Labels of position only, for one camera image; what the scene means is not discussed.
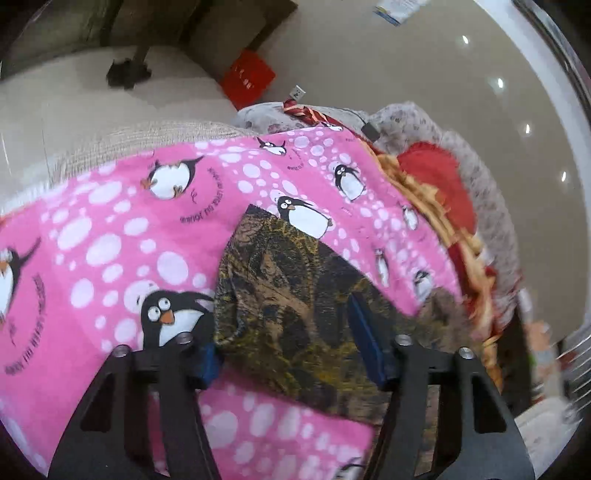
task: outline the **metal screw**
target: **metal screw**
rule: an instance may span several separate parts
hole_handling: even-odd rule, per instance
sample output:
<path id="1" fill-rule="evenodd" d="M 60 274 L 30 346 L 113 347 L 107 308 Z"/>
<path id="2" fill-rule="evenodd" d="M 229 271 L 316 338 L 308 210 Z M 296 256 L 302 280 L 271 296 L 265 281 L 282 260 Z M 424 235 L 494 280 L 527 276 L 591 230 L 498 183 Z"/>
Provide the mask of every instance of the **metal screw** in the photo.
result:
<path id="1" fill-rule="evenodd" d="M 122 356 L 127 355 L 130 351 L 131 348 L 129 348 L 128 345 L 117 345 L 115 348 L 113 348 L 111 355 L 121 358 Z"/>
<path id="2" fill-rule="evenodd" d="M 474 358 L 474 352 L 470 350 L 467 346 L 463 346 L 458 350 L 458 353 L 462 358 L 466 360 L 472 360 Z"/>
<path id="3" fill-rule="evenodd" d="M 395 340 L 396 343 L 401 346 L 409 346 L 413 344 L 413 339 L 411 339 L 408 335 L 397 335 Z"/>
<path id="4" fill-rule="evenodd" d="M 190 343 L 193 341 L 193 335 L 191 335 L 191 332 L 181 332 L 176 336 L 176 341 L 180 345 Z"/>

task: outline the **penguin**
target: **penguin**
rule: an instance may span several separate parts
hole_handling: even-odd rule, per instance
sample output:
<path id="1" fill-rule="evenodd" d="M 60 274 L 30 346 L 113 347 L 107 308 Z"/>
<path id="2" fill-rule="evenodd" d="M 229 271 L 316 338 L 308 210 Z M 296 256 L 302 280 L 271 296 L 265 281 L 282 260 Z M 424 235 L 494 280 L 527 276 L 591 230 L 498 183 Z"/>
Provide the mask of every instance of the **penguin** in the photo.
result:
<path id="1" fill-rule="evenodd" d="M 343 164 L 335 168 L 335 185 L 351 202 L 365 191 L 365 185 L 357 176 L 358 174 L 357 170 Z"/>
<path id="2" fill-rule="evenodd" d="M 287 149 L 285 148 L 285 140 L 281 145 L 275 145 L 273 142 L 263 142 L 260 138 L 256 138 L 260 143 L 260 148 L 267 150 L 269 153 L 273 155 L 287 155 Z"/>
<path id="3" fill-rule="evenodd" d="M 22 268 L 41 245 L 41 238 L 37 238 L 31 249 L 21 257 L 13 248 L 0 251 L 0 324 L 4 323 L 12 299 L 17 291 Z"/>
<path id="4" fill-rule="evenodd" d="M 433 278 L 429 272 L 419 270 L 414 276 L 414 292 L 419 303 L 424 303 L 433 289 Z"/>
<path id="5" fill-rule="evenodd" d="M 341 127 L 340 125 L 333 125 L 329 122 L 320 122 L 320 125 L 322 125 L 323 127 L 328 127 L 334 132 L 342 132 L 343 131 L 343 127 Z"/>
<path id="6" fill-rule="evenodd" d="M 147 179 L 141 181 L 146 190 L 151 191 L 160 200 L 180 197 L 195 178 L 195 166 L 203 156 L 195 160 L 182 160 L 173 165 L 162 165 L 158 160 Z"/>
<path id="7" fill-rule="evenodd" d="M 381 248 L 375 251 L 375 261 L 382 285 L 388 288 L 390 286 L 390 270 L 388 269 L 388 260 L 386 259 L 384 250 Z"/>
<path id="8" fill-rule="evenodd" d="M 347 465 L 343 465 L 337 470 L 333 480 L 358 480 L 362 475 L 365 465 L 358 463 L 361 458 L 352 458 Z"/>
<path id="9" fill-rule="evenodd" d="M 409 229 L 416 230 L 418 228 L 417 212 L 415 212 L 412 207 L 403 206 L 402 217 L 404 218 L 404 222 L 407 224 Z"/>
<path id="10" fill-rule="evenodd" d="M 314 210 L 309 203 L 288 196 L 277 200 L 279 216 L 298 230 L 320 238 L 333 223 L 330 218 Z"/>
<path id="11" fill-rule="evenodd" d="M 141 310 L 144 349 L 165 345 L 181 332 L 191 332 L 203 345 L 213 341 L 213 314 L 199 301 L 213 301 L 192 291 L 157 290 L 148 295 Z"/>

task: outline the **brown patterned fabric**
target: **brown patterned fabric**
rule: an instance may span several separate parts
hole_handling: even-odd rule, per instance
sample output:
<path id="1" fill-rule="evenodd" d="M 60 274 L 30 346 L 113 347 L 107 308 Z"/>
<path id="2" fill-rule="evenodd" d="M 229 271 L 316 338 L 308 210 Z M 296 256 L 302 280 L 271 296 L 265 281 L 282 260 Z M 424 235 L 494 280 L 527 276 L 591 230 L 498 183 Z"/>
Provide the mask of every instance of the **brown patterned fabric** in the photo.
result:
<path id="1" fill-rule="evenodd" d="M 407 318 L 325 244 L 252 205 L 220 263 L 216 343 L 226 361 L 273 391 L 379 426 L 390 394 L 368 379 L 349 329 L 346 302 L 354 291 L 368 302 L 382 335 L 406 333 L 449 352 L 477 348 L 469 319 L 446 291 L 435 289 L 419 315 Z M 430 464 L 436 419 L 427 418 L 423 450 Z"/>

